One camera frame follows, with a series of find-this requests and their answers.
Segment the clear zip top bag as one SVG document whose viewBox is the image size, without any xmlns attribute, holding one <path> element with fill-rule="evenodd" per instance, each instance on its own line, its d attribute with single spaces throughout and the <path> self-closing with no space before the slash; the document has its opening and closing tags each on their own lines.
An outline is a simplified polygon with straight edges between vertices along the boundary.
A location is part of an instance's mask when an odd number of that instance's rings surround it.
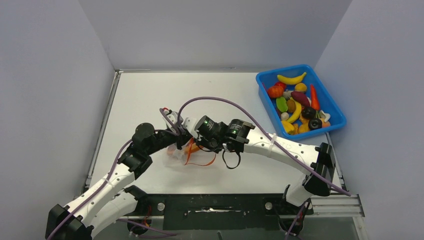
<svg viewBox="0 0 424 240">
<path fill-rule="evenodd" d="M 178 166 L 198 166 L 208 167 L 212 165 L 217 154 L 209 152 L 203 146 L 197 146 L 194 138 L 191 138 L 181 149 L 177 148 L 177 144 L 169 145 L 165 150 L 165 157 L 162 160 L 164 167 Z"/>
</svg>

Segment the orange toy pumpkin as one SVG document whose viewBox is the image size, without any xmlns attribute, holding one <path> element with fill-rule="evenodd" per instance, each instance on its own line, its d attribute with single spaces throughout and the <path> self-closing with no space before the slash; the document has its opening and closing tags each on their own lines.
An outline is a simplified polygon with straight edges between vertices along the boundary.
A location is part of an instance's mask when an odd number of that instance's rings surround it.
<svg viewBox="0 0 424 240">
<path fill-rule="evenodd" d="M 270 87 L 266 92 L 270 99 L 277 99 L 283 96 L 285 88 L 280 85 L 274 85 Z"/>
</svg>

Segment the purple toy sweet potato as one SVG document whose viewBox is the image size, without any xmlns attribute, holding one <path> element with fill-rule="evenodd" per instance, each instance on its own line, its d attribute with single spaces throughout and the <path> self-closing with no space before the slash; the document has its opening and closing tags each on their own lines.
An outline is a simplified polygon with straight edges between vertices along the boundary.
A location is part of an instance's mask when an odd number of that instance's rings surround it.
<svg viewBox="0 0 424 240">
<path fill-rule="evenodd" d="M 304 106 L 304 107 L 310 107 L 311 106 L 311 103 L 310 103 L 308 97 L 303 92 L 292 91 L 290 95 L 295 101 L 300 103 L 302 106 Z"/>
</svg>

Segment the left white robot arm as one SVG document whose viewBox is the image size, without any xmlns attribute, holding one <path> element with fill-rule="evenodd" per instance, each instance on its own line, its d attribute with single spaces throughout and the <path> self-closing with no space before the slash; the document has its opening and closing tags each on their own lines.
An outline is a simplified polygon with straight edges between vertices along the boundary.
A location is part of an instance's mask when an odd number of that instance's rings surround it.
<svg viewBox="0 0 424 240">
<path fill-rule="evenodd" d="M 49 211 L 45 238 L 92 240 L 132 213 L 147 195 L 132 183 L 153 163 L 151 155 L 173 144 L 180 147 L 196 135 L 187 127 L 157 130 L 150 123 L 140 124 L 103 178 L 65 206 L 57 204 Z"/>
</svg>

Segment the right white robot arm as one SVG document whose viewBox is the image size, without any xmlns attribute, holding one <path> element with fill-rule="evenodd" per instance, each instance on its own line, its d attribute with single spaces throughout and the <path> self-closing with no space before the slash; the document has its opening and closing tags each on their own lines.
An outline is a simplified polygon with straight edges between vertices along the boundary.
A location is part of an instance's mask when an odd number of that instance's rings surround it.
<svg viewBox="0 0 424 240">
<path fill-rule="evenodd" d="M 233 119 L 226 124 L 206 115 L 200 119 L 187 117 L 182 127 L 209 150 L 255 154 L 300 171 L 303 177 L 298 183 L 288 185 L 281 199 L 286 213 L 295 213 L 312 196 L 331 194 L 336 164 L 331 157 L 332 146 L 325 142 L 319 146 L 298 143 L 263 132 L 244 120 Z"/>
</svg>

